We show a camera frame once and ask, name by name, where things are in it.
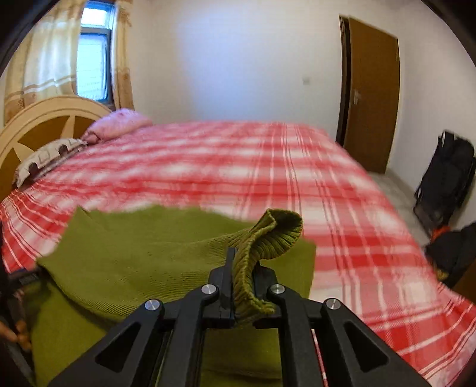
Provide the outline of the window with dark frame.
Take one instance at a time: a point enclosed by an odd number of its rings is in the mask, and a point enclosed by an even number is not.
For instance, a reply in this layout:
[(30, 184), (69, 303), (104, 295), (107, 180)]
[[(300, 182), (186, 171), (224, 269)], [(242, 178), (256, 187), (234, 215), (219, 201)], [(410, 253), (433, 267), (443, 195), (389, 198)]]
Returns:
[(87, 1), (77, 49), (77, 94), (113, 109), (111, 41), (112, 1)]

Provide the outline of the green knitted sweater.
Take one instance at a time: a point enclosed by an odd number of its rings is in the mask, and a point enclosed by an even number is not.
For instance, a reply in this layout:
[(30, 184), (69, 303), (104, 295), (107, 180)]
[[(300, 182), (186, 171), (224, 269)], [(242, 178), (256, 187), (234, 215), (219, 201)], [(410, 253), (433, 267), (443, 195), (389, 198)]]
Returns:
[(172, 302), (205, 284), (237, 250), (238, 322), (206, 335), (203, 386), (280, 386), (278, 333), (252, 320), (273, 310), (251, 294), (251, 267), (271, 268), (284, 286), (310, 294), (315, 245), (303, 220), (268, 209), (255, 223), (197, 208), (151, 206), (135, 212), (77, 209), (57, 247), (38, 259), (49, 280), (26, 288), (35, 379), (46, 386), (150, 298)]

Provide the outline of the black bag on floor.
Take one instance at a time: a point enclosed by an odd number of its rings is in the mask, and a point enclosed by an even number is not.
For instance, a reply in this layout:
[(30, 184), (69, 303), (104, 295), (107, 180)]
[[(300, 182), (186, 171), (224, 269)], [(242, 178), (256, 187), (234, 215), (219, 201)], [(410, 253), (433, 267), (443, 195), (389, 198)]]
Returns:
[(433, 231), (424, 255), (437, 280), (452, 288), (475, 261), (475, 222), (459, 230), (444, 226)]

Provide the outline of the red white plaid bedspread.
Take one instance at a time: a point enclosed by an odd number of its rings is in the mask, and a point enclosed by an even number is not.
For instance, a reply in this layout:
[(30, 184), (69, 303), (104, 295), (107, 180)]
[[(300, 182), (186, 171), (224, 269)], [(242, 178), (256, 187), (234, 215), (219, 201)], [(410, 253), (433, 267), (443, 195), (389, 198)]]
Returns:
[(1, 203), (6, 267), (52, 251), (78, 206), (152, 203), (245, 220), (296, 211), (317, 247), (313, 299), (340, 298), (433, 386), (452, 385), (475, 352), (475, 306), (437, 281), (365, 170), (304, 125), (159, 125), (86, 148)]

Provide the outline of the cream wooden headboard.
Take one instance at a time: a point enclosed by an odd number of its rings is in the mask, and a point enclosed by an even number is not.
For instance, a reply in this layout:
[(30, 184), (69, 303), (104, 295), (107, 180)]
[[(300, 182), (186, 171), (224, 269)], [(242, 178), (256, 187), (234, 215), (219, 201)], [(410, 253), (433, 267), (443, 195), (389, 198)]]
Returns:
[(111, 110), (99, 102), (66, 95), (36, 102), (1, 129), (1, 198), (13, 190), (15, 170), (33, 152), (53, 140), (80, 138)]

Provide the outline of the brown wooden door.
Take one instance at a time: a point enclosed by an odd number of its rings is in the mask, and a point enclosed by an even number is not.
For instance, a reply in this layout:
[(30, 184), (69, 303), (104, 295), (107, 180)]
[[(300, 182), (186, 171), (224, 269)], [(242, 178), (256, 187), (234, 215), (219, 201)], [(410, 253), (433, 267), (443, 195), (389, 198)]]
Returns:
[(341, 15), (342, 78), (336, 142), (366, 171), (383, 174), (399, 110), (399, 41)]

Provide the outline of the grey patterned pillow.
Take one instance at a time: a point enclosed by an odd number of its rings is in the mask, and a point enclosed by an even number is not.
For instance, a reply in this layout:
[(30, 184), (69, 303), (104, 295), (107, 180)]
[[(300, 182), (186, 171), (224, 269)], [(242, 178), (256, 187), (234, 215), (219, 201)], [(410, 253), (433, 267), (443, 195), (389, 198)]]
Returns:
[(13, 184), (20, 188), (27, 181), (42, 177), (85, 147), (85, 141), (73, 138), (53, 140), (43, 145), (19, 164), (15, 170)]

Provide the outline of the beige patterned curtain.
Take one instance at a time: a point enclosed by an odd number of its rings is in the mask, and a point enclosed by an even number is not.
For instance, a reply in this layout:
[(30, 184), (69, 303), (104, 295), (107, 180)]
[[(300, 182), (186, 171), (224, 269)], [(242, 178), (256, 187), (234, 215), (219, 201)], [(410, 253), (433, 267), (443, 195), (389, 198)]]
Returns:
[(85, 1), (58, 1), (18, 46), (7, 68), (4, 123), (26, 107), (77, 94), (77, 50)]

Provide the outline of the pink pillow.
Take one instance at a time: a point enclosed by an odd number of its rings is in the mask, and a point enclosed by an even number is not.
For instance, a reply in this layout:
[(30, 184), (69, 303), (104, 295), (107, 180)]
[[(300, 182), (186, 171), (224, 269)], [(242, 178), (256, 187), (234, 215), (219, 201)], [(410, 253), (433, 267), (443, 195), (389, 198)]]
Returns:
[(153, 121), (145, 115), (135, 110), (120, 109), (92, 123), (81, 140), (88, 144), (97, 144), (152, 125)]

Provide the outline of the black folded stroller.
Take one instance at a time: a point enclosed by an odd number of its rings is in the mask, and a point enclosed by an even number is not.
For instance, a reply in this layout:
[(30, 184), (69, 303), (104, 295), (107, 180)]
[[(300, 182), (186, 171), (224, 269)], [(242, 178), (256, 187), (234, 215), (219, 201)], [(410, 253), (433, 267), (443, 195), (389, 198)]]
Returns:
[(474, 177), (475, 147), (452, 131), (443, 131), (414, 193), (413, 212), (428, 235), (450, 223), (466, 200)]

